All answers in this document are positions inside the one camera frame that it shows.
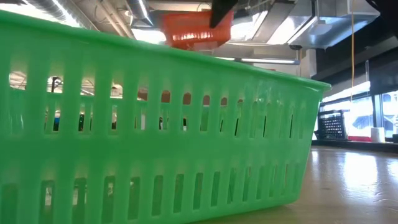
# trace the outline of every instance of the basket rim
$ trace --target basket rim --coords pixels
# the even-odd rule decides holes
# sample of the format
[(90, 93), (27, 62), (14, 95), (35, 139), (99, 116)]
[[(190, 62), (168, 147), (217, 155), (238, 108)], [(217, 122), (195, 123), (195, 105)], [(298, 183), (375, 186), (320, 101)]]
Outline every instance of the basket rim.
[(139, 40), (131, 40), (125, 37), (116, 35), (109, 35), (103, 32), (95, 30), (87, 30), (82, 28), (70, 27), (68, 25), (59, 24), (56, 22), (45, 21), (34, 17), (23, 16), (12, 12), (0, 10), (0, 25), (1, 24), (12, 24), (20, 27), (34, 28), (45, 32), (54, 32), (62, 34), (63, 36), (68, 35), (78, 39), (94, 40), (100, 42), (106, 42), (108, 44), (130, 47), (141, 50), (151, 50), (158, 54), (171, 55), (178, 58), (187, 58), (190, 60), (196, 60), (198, 62), (212, 63), (219, 67), (233, 68), (242, 70), (245, 72), (251, 72), (251, 75), (256, 75), (262, 78), (275, 78), (278, 80), (284, 80), (288, 82), (300, 83), (308, 87), (316, 88), (318, 90), (327, 91), (331, 89), (331, 85), (328, 83), (311, 80), (308, 78), (302, 78), (295, 75), (289, 75), (282, 72), (276, 72), (271, 70), (264, 70), (243, 63), (234, 63), (220, 58), (209, 57), (207, 55), (198, 54), (196, 52), (189, 52), (186, 50), (172, 49), (164, 45), (155, 45)]

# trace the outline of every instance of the red basket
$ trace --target red basket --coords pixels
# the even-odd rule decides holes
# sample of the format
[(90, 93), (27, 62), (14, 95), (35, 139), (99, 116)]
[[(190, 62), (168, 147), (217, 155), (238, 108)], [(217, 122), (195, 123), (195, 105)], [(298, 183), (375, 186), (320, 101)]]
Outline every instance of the red basket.
[(162, 31), (167, 44), (184, 50), (214, 49), (231, 38), (233, 11), (211, 29), (211, 11), (184, 14), (166, 14), (163, 16)]

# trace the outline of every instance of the table surface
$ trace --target table surface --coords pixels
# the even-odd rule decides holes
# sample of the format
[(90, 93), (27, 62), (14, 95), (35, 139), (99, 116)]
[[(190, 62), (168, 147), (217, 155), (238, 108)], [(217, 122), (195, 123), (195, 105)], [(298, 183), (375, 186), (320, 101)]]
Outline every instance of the table surface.
[(313, 147), (298, 201), (199, 223), (398, 223), (398, 155)]

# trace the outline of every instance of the paper towel roll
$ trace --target paper towel roll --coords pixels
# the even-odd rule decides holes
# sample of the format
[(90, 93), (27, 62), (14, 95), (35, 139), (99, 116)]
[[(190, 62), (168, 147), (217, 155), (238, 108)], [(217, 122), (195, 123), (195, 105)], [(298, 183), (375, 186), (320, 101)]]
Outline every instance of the paper towel roll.
[(384, 128), (371, 128), (372, 142), (385, 142)]

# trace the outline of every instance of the green plastic basket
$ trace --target green plastic basket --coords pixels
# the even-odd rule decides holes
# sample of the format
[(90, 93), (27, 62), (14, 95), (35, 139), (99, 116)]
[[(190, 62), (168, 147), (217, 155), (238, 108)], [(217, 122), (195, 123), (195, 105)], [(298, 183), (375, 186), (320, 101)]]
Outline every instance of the green plastic basket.
[(328, 85), (6, 12), (0, 31), (0, 223), (186, 223), (298, 198)]

